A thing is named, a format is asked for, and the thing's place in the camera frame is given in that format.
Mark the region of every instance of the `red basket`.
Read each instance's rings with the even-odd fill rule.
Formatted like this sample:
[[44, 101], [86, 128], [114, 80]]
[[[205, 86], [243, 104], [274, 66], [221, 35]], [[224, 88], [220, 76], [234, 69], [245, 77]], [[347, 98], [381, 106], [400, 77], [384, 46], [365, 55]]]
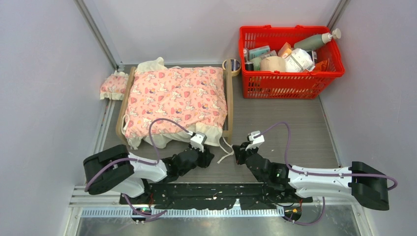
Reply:
[[[243, 49], [269, 45], [277, 52], [285, 42], [295, 43], [315, 34], [330, 32], [324, 26], [296, 26], [294, 28], [273, 28], [271, 26], [240, 27], [239, 54]], [[244, 98], [295, 98], [313, 99], [335, 78], [345, 73], [340, 52], [335, 40], [317, 50], [317, 61], [329, 59], [326, 72], [270, 72], [247, 71], [242, 66]]]

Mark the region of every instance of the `small pillow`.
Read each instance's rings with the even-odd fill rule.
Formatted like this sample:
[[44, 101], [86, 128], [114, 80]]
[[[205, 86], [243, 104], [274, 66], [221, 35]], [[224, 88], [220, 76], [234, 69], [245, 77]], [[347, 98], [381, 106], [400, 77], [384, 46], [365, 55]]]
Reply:
[[129, 75], [115, 71], [100, 88], [100, 99], [123, 100]]

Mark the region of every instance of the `wood floor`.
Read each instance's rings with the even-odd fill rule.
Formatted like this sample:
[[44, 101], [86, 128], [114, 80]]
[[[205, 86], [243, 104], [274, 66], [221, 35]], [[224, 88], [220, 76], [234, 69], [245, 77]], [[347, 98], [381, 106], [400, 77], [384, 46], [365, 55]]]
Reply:
[[[311, 168], [338, 167], [318, 99], [244, 99], [241, 77], [234, 77], [233, 93], [235, 109], [233, 144], [240, 145], [245, 142], [247, 134], [252, 131], [263, 131], [276, 122], [287, 121], [292, 132], [288, 152], [291, 164]], [[121, 101], [116, 102], [104, 149], [121, 144], [115, 132], [120, 106]], [[264, 158], [269, 158], [272, 162], [284, 163], [286, 127], [276, 127], [264, 137], [265, 142], [261, 145], [259, 154]], [[159, 152], [163, 158], [179, 153], [186, 147], [186, 143], [171, 141]], [[236, 165], [233, 156], [226, 157], [220, 164], [217, 164], [217, 160], [225, 153], [219, 147], [211, 147], [210, 151], [215, 154], [215, 157], [208, 168], [191, 170], [185, 176], [180, 177], [177, 182], [256, 182], [245, 165]], [[138, 150], [131, 150], [131, 152], [144, 158], [156, 159], [155, 150], [146, 142], [142, 142]]]

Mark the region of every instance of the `white wall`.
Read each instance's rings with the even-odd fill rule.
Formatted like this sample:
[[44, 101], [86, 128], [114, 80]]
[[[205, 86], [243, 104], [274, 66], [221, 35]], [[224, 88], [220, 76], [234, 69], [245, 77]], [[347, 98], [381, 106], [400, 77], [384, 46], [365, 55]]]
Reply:
[[245, 25], [326, 25], [338, 0], [85, 0], [112, 54], [124, 64], [238, 57]]
[[112, 69], [72, 0], [0, 3], [0, 234], [57, 236]]
[[337, 27], [346, 73], [321, 95], [343, 165], [362, 161], [399, 182], [375, 235], [415, 235], [417, 2], [351, 1]]

